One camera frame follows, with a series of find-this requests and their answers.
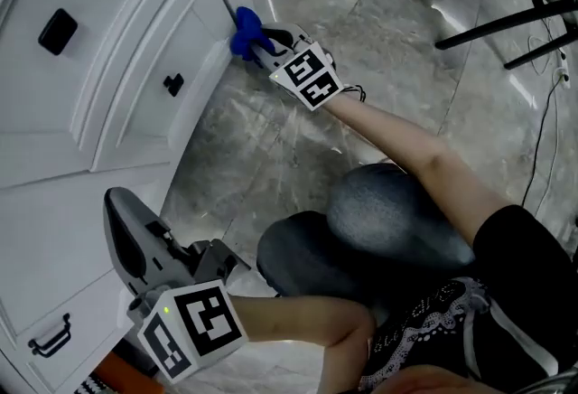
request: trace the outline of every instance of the white cabinet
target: white cabinet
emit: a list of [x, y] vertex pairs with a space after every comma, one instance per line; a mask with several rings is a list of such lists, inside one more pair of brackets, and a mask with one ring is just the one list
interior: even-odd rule
[[[118, 308], [124, 287], [111, 270], [17, 338], [18, 355], [14, 362], [34, 381], [37, 390], [56, 392], [78, 365], [116, 330], [117, 313], [111, 309]], [[52, 355], [43, 357], [34, 353], [31, 342], [46, 346], [40, 352]]]
[[234, 29], [222, 0], [166, 0], [126, 69], [93, 170], [174, 160], [182, 131], [175, 118], [186, 102], [184, 113], [204, 108], [194, 96]]
[[[84, 134], [99, 132], [109, 106], [100, 100], [98, 109], [91, 109], [96, 94], [104, 93], [98, 90], [101, 70], [141, 4], [0, 0], [0, 187], [91, 167], [97, 140], [83, 142]], [[78, 28], [64, 51], [54, 55], [38, 38], [59, 8]], [[59, 29], [54, 26], [54, 35]], [[117, 84], [108, 86], [114, 94]], [[111, 93], [104, 95], [112, 99]], [[88, 120], [89, 112], [97, 116]]]
[[104, 194], [160, 211], [234, 31], [223, 0], [0, 0], [0, 385], [14, 394], [70, 394], [128, 330]]
[[0, 192], [0, 324], [13, 341], [112, 268], [107, 189], [124, 186], [150, 204], [163, 169], [78, 174]]

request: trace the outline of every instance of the black cable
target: black cable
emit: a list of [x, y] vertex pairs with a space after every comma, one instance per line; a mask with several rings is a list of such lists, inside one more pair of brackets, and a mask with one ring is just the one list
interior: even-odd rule
[[522, 207], [524, 207], [524, 205], [526, 204], [527, 194], [530, 191], [530, 187], [532, 186], [532, 182], [534, 181], [534, 177], [536, 175], [538, 149], [540, 148], [540, 140], [542, 139], [542, 132], [544, 131], [545, 117], [548, 114], [548, 108], [550, 107], [550, 98], [552, 97], [552, 94], [554, 93], [556, 87], [558, 87], [558, 84], [560, 84], [560, 82], [562, 81], [563, 77], [564, 76], [560, 76], [560, 78], [558, 79], [556, 84], [548, 92], [548, 98], [546, 99], [546, 102], [545, 102], [544, 114], [542, 115], [542, 120], [540, 122], [540, 130], [538, 131], [538, 139], [536, 141], [536, 148], [534, 149], [534, 162], [532, 163], [532, 174], [530, 175], [530, 180], [527, 183], [526, 191], [524, 192], [524, 198], [522, 198]]
[[[554, 36], [552, 35], [552, 31], [550, 30], [550, 25], [549, 23], [544, 21], [544, 18], [542, 18], [542, 23], [545, 26], [545, 29], [548, 31], [548, 39], [550, 39], [550, 41], [554, 40]], [[562, 55], [562, 60], [566, 60], [566, 54], [563, 52], [562, 49], [557, 48], [557, 50], [560, 52], [560, 55]]]
[[556, 163], [556, 157], [558, 156], [558, 100], [556, 99], [557, 95], [556, 92], [554, 92], [554, 110], [555, 110], [555, 132], [556, 132], [556, 144], [555, 144], [555, 148], [554, 148], [554, 156], [552, 157], [552, 163], [550, 164], [550, 171], [548, 172], [548, 179], [545, 183], [545, 190], [544, 190], [544, 194], [542, 195], [542, 198], [540, 199], [540, 203], [538, 204], [538, 207], [536, 208], [536, 212], [534, 213], [535, 216], [538, 215], [538, 213], [540, 212], [540, 208], [542, 207], [542, 203], [545, 200], [545, 197], [547, 196], [548, 192], [550, 191], [550, 184], [552, 182], [552, 172], [554, 171], [554, 164]]
[[359, 84], [356, 84], [355, 86], [347, 86], [346, 88], [343, 89], [342, 92], [359, 92], [360, 102], [365, 102], [365, 99], [367, 97], [365, 90]]

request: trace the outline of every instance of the gray tile floor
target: gray tile floor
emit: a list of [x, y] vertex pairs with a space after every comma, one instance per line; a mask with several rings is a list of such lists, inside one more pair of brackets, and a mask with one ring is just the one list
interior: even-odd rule
[[[530, 8], [530, 0], [255, 0], [264, 21], [300, 24], [332, 51], [344, 82], [367, 102], [444, 136], [489, 185], [520, 202], [552, 87], [555, 56], [506, 71], [502, 63], [546, 39], [536, 22], [437, 51], [434, 41]], [[551, 22], [562, 33], [560, 19]], [[537, 46], [538, 40], [532, 40]], [[571, 73], [578, 49], [569, 53]], [[527, 207], [567, 244], [578, 212], [578, 81], [552, 101]], [[550, 177], [550, 164], [555, 156]], [[385, 156], [323, 111], [309, 113], [264, 72], [233, 61], [174, 178], [163, 217], [183, 243], [223, 238], [250, 264], [275, 220], [323, 211], [349, 169]], [[253, 277], [244, 292], [266, 293]], [[315, 390], [320, 352], [299, 343], [249, 345], [182, 383], [182, 392]]]

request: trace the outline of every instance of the black drawer knob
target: black drawer knob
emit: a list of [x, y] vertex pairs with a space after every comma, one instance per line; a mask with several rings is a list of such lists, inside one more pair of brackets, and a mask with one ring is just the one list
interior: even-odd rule
[[163, 85], [167, 88], [167, 90], [173, 97], [177, 96], [179, 90], [181, 90], [182, 84], [184, 84], [184, 79], [178, 73], [174, 78], [171, 78], [171, 76], [167, 76], [163, 82]]
[[70, 341], [72, 335], [70, 334], [70, 314], [65, 314], [62, 317], [64, 321], [64, 328], [60, 330], [57, 334], [52, 336], [52, 338], [45, 344], [39, 344], [36, 340], [31, 339], [28, 342], [28, 347], [32, 348], [33, 354], [41, 355], [44, 359], [50, 358], [56, 352], [58, 352], [64, 344]]
[[38, 43], [48, 52], [60, 55], [79, 24], [66, 10], [59, 8], [42, 30]]

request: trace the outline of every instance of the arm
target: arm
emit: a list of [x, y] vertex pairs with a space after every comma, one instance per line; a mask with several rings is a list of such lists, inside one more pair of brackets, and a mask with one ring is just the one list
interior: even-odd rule
[[318, 392], [357, 388], [368, 361], [368, 339], [375, 331], [366, 307], [317, 296], [232, 296], [231, 301], [251, 342], [296, 340], [325, 347]]
[[568, 296], [578, 293], [578, 277], [544, 226], [484, 186], [439, 137], [345, 94], [325, 107], [417, 177], [473, 246], [482, 281], [506, 315], [559, 360], [569, 360], [578, 305]]
[[512, 204], [486, 187], [441, 138], [421, 127], [346, 94], [324, 107], [414, 175], [470, 245], [491, 214]]

